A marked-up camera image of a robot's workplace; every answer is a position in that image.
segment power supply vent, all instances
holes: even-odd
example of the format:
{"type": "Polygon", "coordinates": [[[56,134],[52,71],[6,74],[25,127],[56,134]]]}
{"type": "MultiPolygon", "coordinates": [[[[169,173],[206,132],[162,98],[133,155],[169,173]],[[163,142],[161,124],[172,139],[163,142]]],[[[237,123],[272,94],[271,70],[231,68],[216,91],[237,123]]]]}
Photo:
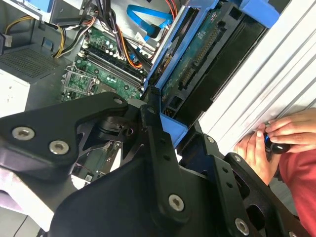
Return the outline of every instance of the power supply vent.
{"type": "Polygon", "coordinates": [[[30,48],[4,54],[0,56],[0,62],[31,78],[36,78],[59,66],[53,59],[45,57],[30,48]]]}

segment orange cable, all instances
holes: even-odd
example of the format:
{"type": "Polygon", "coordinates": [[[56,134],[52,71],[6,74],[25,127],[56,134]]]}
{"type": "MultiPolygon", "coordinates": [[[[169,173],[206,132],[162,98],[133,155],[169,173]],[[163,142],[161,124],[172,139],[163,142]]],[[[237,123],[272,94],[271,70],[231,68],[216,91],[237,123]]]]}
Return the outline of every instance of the orange cable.
{"type": "Polygon", "coordinates": [[[175,16],[177,16],[177,15],[178,15],[177,5],[176,5],[176,3],[174,2],[174,0],[171,0],[171,2],[172,2],[172,5],[173,5],[173,7],[174,7],[174,10],[175,10],[175,16]]]}
{"type": "Polygon", "coordinates": [[[168,0],[165,0],[165,1],[166,1],[166,3],[168,4],[168,6],[169,6],[169,8],[170,8],[170,10],[171,10],[172,19],[174,20],[176,17],[175,17],[175,15],[174,15],[173,10],[172,10],[171,4],[169,3],[169,1],[168,1],[168,0]]]}
{"type": "Polygon", "coordinates": [[[127,49],[126,49],[126,45],[125,45],[125,42],[124,42],[124,38],[123,38],[123,34],[122,34],[122,31],[120,31],[119,27],[118,27],[118,30],[119,30],[119,34],[120,34],[120,38],[122,40],[122,44],[123,44],[123,49],[124,49],[124,53],[126,55],[126,58],[128,60],[128,62],[130,63],[131,66],[135,67],[135,68],[141,68],[142,65],[139,64],[139,65],[135,65],[129,58],[129,55],[127,53],[127,49]]]}

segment white label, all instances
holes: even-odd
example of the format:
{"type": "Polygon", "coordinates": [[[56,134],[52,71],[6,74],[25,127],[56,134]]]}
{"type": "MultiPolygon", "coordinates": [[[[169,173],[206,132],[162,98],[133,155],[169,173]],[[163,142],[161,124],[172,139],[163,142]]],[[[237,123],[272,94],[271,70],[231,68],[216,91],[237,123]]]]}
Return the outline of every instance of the white label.
{"type": "Polygon", "coordinates": [[[142,45],[146,44],[146,41],[139,32],[136,33],[135,39],[142,45]]]}
{"type": "Polygon", "coordinates": [[[4,46],[5,47],[11,47],[11,45],[12,45],[12,36],[4,35],[4,37],[5,37],[4,46]]]}

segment silver metal panel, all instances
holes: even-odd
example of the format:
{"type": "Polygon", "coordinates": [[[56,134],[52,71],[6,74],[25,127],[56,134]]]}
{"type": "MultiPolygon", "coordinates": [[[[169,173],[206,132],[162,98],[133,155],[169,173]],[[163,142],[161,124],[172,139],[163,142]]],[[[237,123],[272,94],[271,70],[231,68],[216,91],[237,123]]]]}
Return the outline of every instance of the silver metal panel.
{"type": "Polygon", "coordinates": [[[3,0],[4,2],[10,4],[11,6],[19,9],[20,11],[32,16],[33,18],[59,25],[72,25],[76,24],[80,16],[80,10],[73,7],[63,0],[55,0],[50,12],[44,12],[33,5],[29,4],[27,1],[20,0],[3,0]]]}
{"type": "Polygon", "coordinates": [[[260,123],[315,104],[316,1],[293,0],[200,118],[222,153],[260,123]]]}

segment red sleeve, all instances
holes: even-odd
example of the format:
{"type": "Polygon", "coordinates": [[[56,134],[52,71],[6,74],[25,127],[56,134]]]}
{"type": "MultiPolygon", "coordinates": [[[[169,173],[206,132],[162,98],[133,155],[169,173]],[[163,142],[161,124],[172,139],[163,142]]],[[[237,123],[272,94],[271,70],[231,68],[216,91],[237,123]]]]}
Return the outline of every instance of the red sleeve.
{"type": "Polygon", "coordinates": [[[316,150],[283,154],[279,168],[302,225],[316,237],[316,150]]]}

